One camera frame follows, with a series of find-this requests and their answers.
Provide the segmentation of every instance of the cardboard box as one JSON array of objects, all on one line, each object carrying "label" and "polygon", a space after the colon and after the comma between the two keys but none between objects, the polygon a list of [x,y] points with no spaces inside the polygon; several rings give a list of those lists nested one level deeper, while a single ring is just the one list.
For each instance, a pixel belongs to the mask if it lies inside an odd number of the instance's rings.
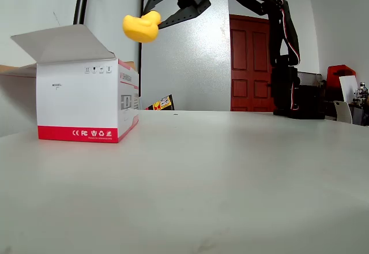
[{"label": "cardboard box", "polygon": [[138,122],[138,73],[84,25],[12,36],[36,62],[0,74],[36,73],[37,125],[45,140],[119,142]]}]

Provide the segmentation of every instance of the robotic arm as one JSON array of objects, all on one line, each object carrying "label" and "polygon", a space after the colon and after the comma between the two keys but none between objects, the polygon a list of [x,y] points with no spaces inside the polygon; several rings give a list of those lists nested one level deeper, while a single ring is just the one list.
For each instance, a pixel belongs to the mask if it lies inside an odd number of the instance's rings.
[{"label": "robotic arm", "polygon": [[[149,13],[163,0],[148,0],[144,14]],[[298,88],[300,79],[295,68],[300,63],[298,36],[293,26],[286,0],[237,0],[244,7],[262,16],[267,14],[270,21],[269,55],[272,64],[272,97],[276,109],[274,114],[292,118],[321,118],[317,111],[301,109]],[[209,0],[178,0],[179,10],[159,24],[163,29],[202,14],[209,6]],[[281,55],[284,40],[288,54]]]},{"label": "robotic arm", "polygon": [[[163,0],[149,0],[144,14],[151,11]],[[241,5],[256,14],[268,15],[270,21],[270,63],[273,67],[279,65],[295,66],[300,63],[298,36],[293,26],[286,0],[237,0]],[[178,0],[180,9],[163,21],[159,29],[190,20],[202,14],[209,6],[209,0]],[[288,47],[288,55],[280,55],[282,40]]]}]

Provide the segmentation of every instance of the red door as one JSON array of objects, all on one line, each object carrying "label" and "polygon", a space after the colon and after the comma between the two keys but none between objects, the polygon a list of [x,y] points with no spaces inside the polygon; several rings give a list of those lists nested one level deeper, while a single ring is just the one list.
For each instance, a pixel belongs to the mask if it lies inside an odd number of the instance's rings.
[{"label": "red door", "polygon": [[273,111],[269,20],[230,15],[231,111]]}]

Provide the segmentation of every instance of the yellow rubber duck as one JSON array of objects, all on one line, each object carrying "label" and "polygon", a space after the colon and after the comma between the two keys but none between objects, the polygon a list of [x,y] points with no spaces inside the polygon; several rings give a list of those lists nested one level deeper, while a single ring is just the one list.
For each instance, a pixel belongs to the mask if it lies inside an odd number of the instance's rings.
[{"label": "yellow rubber duck", "polygon": [[123,31],[126,36],[135,42],[153,42],[159,33],[161,16],[152,10],[141,18],[126,16],[123,19]]}]

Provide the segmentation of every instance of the black pole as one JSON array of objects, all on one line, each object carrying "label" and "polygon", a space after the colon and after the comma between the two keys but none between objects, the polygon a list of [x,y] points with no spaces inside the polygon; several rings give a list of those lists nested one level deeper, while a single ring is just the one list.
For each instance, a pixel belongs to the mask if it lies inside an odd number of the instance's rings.
[{"label": "black pole", "polygon": [[[144,15],[144,0],[141,0],[141,10],[140,15]],[[138,85],[140,90],[138,91],[139,96],[141,96],[141,65],[142,65],[142,43],[138,44]]]},{"label": "black pole", "polygon": [[77,0],[76,11],[74,12],[73,24],[83,24],[85,22],[87,0]]}]

